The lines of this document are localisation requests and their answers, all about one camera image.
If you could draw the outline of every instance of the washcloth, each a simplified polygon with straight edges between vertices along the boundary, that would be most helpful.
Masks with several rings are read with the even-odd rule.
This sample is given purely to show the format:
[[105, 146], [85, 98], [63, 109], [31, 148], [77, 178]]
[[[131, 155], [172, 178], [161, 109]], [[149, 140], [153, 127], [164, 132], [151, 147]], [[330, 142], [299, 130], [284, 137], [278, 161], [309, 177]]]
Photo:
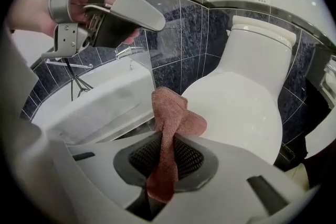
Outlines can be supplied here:
[[187, 109], [186, 98], [166, 87], [152, 93], [155, 130], [162, 132], [160, 162], [146, 182], [150, 197], [167, 203], [174, 194], [174, 182], [178, 181], [174, 160], [173, 136], [190, 134], [200, 136], [206, 130], [206, 120]]

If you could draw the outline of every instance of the toilet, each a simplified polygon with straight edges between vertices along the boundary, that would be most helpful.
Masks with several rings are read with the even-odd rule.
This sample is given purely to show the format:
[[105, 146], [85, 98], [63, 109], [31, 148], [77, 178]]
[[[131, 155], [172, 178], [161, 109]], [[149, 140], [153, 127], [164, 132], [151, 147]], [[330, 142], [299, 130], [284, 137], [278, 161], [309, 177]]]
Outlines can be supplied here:
[[221, 61], [183, 93], [188, 109], [207, 120], [201, 137], [244, 148], [274, 164], [281, 147], [278, 97], [296, 35], [234, 16]]

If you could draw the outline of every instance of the bathtub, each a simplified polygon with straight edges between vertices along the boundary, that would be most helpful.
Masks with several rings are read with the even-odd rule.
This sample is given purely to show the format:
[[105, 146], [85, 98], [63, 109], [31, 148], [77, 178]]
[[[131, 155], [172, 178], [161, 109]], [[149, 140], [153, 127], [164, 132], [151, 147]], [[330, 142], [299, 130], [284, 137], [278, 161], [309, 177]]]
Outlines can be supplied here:
[[153, 118], [150, 70], [130, 57], [112, 61], [80, 76], [93, 89], [65, 85], [42, 103], [32, 122], [69, 145], [118, 138]]

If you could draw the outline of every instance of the toilet tank lid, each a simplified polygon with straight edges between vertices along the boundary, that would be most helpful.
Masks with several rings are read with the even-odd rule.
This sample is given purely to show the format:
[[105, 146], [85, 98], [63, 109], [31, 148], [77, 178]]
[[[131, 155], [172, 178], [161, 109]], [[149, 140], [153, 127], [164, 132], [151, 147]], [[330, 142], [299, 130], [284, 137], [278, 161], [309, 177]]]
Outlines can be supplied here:
[[283, 29], [279, 26], [264, 22], [262, 20], [256, 20], [256, 19], [252, 19], [252, 18], [248, 18], [248, 17], [243, 17], [243, 16], [233, 16], [233, 26], [232, 29], [237, 29], [237, 27], [235, 27], [236, 25], [245, 25], [245, 26], [254, 26], [253, 27], [253, 32], [262, 34], [262, 35], [267, 35], [270, 34], [270, 38], [274, 38], [274, 35], [272, 35], [270, 32], [272, 32], [273, 34], [276, 34], [278, 36], [280, 36], [279, 38], [277, 38], [278, 41], [281, 42], [281, 37], [284, 38], [284, 45], [286, 45], [287, 47], [289, 47], [290, 49], [294, 46], [297, 36], [296, 34]]

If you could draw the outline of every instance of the electrical outlet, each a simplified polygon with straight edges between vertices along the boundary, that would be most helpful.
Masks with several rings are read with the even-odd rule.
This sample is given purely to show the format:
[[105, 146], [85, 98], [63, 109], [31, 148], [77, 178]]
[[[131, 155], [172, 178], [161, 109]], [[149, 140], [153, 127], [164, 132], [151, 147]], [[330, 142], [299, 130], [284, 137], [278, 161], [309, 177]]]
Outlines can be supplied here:
[[269, 0], [254, 0], [255, 2], [269, 5]]

